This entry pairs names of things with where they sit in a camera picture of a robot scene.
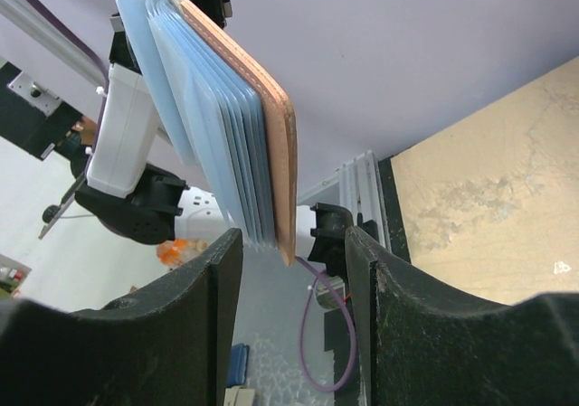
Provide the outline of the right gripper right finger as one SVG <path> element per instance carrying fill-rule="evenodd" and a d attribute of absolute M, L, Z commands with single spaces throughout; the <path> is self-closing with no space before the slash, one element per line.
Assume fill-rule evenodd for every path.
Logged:
<path fill-rule="evenodd" d="M 513 306 L 475 297 L 346 232 L 346 264 L 373 405 L 575 405 L 578 296 Z"/>

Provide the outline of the orange plastic jar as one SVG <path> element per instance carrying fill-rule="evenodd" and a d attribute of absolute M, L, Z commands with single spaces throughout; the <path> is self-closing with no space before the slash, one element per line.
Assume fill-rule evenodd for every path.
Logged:
<path fill-rule="evenodd" d="M 170 269 L 176 269 L 196 258 L 208 247 L 208 242 L 200 239 L 166 241 L 157 246 L 159 261 Z"/>

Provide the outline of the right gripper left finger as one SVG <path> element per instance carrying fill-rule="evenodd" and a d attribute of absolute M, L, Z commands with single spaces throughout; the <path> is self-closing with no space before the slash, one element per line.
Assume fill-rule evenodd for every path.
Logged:
<path fill-rule="evenodd" d="M 242 276 L 230 229 L 100 310 L 1 303 L 4 405 L 221 405 Z"/>

